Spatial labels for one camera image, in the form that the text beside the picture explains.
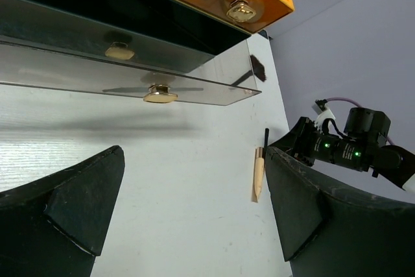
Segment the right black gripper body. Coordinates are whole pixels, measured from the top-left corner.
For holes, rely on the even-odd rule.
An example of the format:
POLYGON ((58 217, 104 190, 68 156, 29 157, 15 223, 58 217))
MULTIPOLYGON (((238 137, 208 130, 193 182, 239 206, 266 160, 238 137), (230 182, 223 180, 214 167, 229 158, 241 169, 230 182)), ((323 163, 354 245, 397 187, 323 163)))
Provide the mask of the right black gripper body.
POLYGON ((380 134, 353 139, 320 133, 311 147, 315 160, 354 171, 397 169, 402 164, 402 155, 387 147, 385 137, 380 134))

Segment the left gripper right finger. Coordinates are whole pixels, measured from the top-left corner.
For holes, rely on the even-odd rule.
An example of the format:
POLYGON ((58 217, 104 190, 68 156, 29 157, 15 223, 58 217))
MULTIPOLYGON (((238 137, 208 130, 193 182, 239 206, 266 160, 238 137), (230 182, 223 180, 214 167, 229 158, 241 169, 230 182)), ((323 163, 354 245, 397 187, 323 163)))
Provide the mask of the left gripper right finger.
POLYGON ((284 260, 294 276, 413 276, 414 205, 335 180, 269 147, 284 260))

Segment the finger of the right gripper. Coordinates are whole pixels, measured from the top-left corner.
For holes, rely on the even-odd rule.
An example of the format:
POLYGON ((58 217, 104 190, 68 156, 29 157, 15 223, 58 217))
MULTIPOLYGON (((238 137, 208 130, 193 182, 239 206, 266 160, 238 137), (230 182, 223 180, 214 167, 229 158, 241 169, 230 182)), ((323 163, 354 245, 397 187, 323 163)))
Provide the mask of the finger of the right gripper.
POLYGON ((305 165, 314 165, 311 145, 316 142, 319 131, 308 117, 300 117, 293 128, 282 138, 270 144, 305 165))

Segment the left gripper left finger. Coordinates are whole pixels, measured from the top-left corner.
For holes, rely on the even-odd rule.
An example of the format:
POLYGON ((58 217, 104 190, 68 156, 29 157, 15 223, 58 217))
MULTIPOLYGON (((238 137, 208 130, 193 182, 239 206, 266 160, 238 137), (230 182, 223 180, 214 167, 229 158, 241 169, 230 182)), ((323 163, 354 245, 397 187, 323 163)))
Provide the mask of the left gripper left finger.
POLYGON ((120 146, 1 192, 2 276, 90 276, 125 169, 120 146))

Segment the thin black brush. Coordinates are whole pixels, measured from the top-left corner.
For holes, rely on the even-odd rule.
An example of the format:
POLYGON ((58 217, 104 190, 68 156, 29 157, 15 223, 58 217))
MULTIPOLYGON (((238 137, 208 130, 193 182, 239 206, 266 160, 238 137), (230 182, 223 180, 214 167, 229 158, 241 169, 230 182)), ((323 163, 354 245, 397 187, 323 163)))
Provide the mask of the thin black brush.
POLYGON ((263 142, 263 148, 264 148, 264 150, 268 147, 269 132, 270 132, 270 129, 269 128, 265 128, 264 142, 263 142))

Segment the beige concealer tube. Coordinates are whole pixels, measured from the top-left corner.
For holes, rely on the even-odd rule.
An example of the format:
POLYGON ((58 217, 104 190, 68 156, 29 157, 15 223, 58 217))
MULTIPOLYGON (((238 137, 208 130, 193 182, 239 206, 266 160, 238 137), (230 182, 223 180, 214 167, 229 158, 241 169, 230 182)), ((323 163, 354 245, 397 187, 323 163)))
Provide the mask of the beige concealer tube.
POLYGON ((254 170, 252 183, 252 201, 258 202, 263 188, 263 180, 265 175, 265 158, 264 148, 258 147, 255 150, 254 170))

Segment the black fan brush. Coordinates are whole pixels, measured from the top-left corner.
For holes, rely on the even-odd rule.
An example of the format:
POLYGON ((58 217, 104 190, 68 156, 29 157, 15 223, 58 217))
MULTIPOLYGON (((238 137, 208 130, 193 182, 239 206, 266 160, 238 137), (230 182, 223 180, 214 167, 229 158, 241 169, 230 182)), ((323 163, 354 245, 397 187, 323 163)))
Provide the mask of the black fan brush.
POLYGON ((248 78, 252 76, 255 76, 261 82, 265 82, 267 80, 264 65, 253 54, 250 55, 250 63, 252 65, 252 69, 248 70, 245 74, 243 74, 235 82, 233 82, 231 84, 232 86, 239 86, 240 84, 242 84, 244 81, 246 81, 248 78))

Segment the clear cabinet drawer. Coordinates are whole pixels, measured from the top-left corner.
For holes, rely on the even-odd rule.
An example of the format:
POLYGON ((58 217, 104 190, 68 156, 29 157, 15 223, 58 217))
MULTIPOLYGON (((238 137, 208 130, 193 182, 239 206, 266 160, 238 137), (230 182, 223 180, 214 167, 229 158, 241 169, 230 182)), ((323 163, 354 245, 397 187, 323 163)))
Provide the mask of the clear cabinet drawer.
POLYGON ((213 56, 28 0, 1 0, 1 83, 220 106, 259 93, 247 41, 213 56))

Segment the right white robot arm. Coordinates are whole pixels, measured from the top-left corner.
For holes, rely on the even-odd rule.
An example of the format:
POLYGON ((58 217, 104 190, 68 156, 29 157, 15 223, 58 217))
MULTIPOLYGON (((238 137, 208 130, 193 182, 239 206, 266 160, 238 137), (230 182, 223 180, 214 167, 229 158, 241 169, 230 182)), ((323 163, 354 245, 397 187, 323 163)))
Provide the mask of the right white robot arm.
POLYGON ((414 192, 414 154, 387 143, 391 121, 384 112, 355 107, 341 132, 329 110, 316 121, 299 118, 295 126, 270 146, 308 167, 316 160, 354 171, 373 171, 400 189, 414 192))

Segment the dark teal drawer cabinet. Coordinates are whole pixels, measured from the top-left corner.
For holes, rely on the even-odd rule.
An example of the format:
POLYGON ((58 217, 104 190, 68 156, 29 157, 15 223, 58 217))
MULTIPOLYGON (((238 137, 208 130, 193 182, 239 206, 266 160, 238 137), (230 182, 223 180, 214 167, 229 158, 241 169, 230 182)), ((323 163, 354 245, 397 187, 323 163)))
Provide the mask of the dark teal drawer cabinet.
POLYGON ((189 73, 248 35, 173 0, 1 0, 1 37, 189 73))

